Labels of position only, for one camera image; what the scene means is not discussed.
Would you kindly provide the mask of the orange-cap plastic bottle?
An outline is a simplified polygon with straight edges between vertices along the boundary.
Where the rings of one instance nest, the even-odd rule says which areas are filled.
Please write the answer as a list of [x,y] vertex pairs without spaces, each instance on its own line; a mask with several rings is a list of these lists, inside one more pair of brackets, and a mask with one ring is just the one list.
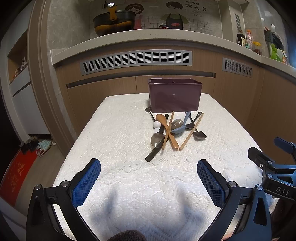
[[246,30],[245,47],[248,49],[252,49],[252,44],[253,44],[253,36],[252,36],[251,30]]

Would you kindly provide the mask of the green packaging bag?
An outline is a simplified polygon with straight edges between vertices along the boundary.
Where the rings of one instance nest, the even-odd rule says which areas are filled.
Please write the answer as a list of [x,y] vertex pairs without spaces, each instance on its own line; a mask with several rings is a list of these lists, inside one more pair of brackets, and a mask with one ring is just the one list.
[[270,58],[276,61],[285,61],[285,52],[282,49],[278,49],[274,44],[269,46]]

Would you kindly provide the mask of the dark seasoning bottle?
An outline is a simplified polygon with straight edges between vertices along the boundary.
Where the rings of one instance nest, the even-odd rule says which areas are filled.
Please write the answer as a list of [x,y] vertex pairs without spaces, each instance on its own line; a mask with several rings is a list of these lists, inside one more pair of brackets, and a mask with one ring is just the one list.
[[243,34],[241,34],[241,33],[238,33],[237,34],[237,43],[239,44],[239,45],[241,45],[241,46],[245,46],[245,42],[246,42],[246,38],[245,38],[245,36],[243,35]]

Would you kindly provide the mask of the blue plastic spoon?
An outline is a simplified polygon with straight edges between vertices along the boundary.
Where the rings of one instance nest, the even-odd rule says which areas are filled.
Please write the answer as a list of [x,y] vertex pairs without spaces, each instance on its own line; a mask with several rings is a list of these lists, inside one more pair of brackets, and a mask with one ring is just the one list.
[[186,122],[187,122],[188,118],[190,117],[190,115],[191,115],[191,112],[188,111],[188,112],[186,112],[186,115],[183,120],[181,120],[181,119],[173,120],[171,122],[171,133],[180,134],[180,133],[184,132],[184,130],[186,129]]

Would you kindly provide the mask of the long grey vent grille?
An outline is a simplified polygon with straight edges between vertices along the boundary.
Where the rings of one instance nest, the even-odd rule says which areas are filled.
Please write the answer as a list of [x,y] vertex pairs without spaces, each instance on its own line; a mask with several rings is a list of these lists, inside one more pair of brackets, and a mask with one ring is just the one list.
[[187,50],[150,49],[119,52],[81,61],[81,75],[106,70],[150,65],[192,66],[193,53]]

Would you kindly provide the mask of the white lace tablecloth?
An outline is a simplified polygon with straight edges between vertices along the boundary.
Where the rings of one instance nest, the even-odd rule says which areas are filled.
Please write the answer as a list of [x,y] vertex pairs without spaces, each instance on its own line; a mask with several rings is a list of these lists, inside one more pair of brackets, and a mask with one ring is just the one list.
[[96,158],[101,173],[79,213],[100,240],[138,230],[147,240],[198,240],[219,212],[197,175],[206,159],[228,181],[242,187],[261,183],[261,170],[248,159],[256,142],[213,97],[202,94],[198,129],[206,139],[177,136],[147,162],[153,134],[145,111],[147,93],[107,97],[93,113],[54,181],[71,180]]

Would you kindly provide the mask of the black hanging utensil basket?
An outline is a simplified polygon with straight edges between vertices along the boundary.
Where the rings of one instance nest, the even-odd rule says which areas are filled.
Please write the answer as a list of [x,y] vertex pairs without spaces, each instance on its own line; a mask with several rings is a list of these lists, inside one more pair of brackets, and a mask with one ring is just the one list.
[[279,34],[275,30],[276,30],[276,28],[275,28],[275,25],[274,24],[271,24],[271,27],[270,28],[264,27],[265,41],[266,42],[269,42],[271,44],[274,44],[274,46],[277,49],[283,50],[284,49],[284,46],[283,46],[282,39],[281,39],[281,37],[279,36]]

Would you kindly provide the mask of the translucent brown black-handled spoon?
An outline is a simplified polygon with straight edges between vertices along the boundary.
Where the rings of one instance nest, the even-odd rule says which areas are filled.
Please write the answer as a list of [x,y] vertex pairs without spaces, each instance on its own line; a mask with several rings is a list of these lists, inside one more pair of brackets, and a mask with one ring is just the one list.
[[150,162],[161,150],[165,138],[164,129],[165,128],[162,125],[159,132],[152,135],[151,145],[153,146],[153,150],[146,156],[145,160],[147,162]]

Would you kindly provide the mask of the wooden chopstick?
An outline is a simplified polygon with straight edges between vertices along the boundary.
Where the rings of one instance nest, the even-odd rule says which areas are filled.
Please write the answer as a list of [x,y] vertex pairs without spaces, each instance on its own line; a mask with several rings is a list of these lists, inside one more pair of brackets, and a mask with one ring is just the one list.
[[167,143],[167,140],[168,140],[168,137],[171,133],[171,122],[173,120],[173,117],[174,117],[174,111],[172,111],[171,113],[171,117],[170,117],[170,120],[169,120],[169,124],[167,125],[167,129],[166,129],[166,136],[164,138],[164,142],[163,142],[163,146],[162,146],[162,149],[164,150],[165,149],[165,146],[166,146],[166,143]]
[[195,124],[194,128],[191,130],[191,132],[188,134],[188,136],[186,137],[186,139],[184,140],[182,145],[179,147],[179,151],[181,151],[184,148],[184,146],[187,144],[189,138],[193,135],[194,130],[197,128],[198,124],[200,123],[201,119],[203,118],[203,115],[204,115],[204,113],[201,114],[201,116],[197,120],[197,123]]

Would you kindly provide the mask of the wooden spoon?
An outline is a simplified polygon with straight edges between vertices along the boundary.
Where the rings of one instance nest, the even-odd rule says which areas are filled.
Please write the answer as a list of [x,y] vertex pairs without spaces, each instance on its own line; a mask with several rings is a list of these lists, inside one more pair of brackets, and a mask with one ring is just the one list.
[[173,149],[178,149],[179,144],[177,143],[175,137],[169,132],[169,127],[167,123],[167,119],[163,114],[157,114],[156,115],[156,120],[159,121],[165,128],[166,130],[166,135],[168,136],[168,139],[170,140],[171,146]]

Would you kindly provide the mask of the teal cloth on floor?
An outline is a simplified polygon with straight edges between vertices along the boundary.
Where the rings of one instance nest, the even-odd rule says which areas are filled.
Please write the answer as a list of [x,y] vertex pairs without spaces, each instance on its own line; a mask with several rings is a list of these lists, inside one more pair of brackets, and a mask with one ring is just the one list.
[[36,147],[36,154],[39,157],[42,157],[51,147],[52,141],[51,140],[43,140],[37,144]]

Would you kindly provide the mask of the short grey vent grille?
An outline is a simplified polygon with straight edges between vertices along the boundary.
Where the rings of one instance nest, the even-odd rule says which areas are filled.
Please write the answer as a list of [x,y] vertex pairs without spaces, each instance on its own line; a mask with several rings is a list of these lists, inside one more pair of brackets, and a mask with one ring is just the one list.
[[223,58],[222,70],[225,72],[239,74],[246,77],[252,77],[253,73],[252,67],[228,58]]

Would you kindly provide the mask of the small black teaspoon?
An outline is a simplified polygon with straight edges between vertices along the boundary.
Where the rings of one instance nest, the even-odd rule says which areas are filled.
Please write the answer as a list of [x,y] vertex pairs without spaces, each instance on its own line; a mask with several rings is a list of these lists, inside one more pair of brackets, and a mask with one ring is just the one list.
[[152,115],[151,107],[147,107],[147,108],[145,109],[145,111],[148,112],[148,113],[150,114],[150,116],[151,116],[151,118],[152,118],[152,121],[155,122],[156,119],[155,119],[155,117]]

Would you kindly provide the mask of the black shovel-shaped spoon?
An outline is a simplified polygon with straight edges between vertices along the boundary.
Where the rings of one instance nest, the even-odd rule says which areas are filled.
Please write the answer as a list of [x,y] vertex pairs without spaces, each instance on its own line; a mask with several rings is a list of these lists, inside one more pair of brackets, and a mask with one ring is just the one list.
[[197,116],[198,116],[198,118],[196,119],[196,124],[195,124],[195,127],[194,128],[192,128],[192,131],[193,131],[193,137],[194,137],[194,139],[195,140],[197,140],[197,141],[201,141],[201,140],[204,140],[207,136],[202,132],[202,131],[200,131],[200,130],[198,130],[198,125],[199,125],[199,123],[201,122],[201,119],[202,119],[202,117],[203,117],[203,112],[198,112],[198,114],[197,114]]

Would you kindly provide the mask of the red floor mat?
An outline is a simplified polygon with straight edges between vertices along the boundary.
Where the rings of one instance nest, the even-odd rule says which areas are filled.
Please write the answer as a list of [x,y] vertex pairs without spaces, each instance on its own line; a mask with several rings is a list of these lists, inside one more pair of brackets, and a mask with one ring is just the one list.
[[23,154],[19,150],[6,170],[1,181],[1,198],[10,206],[15,206],[22,184],[36,158],[36,151]]

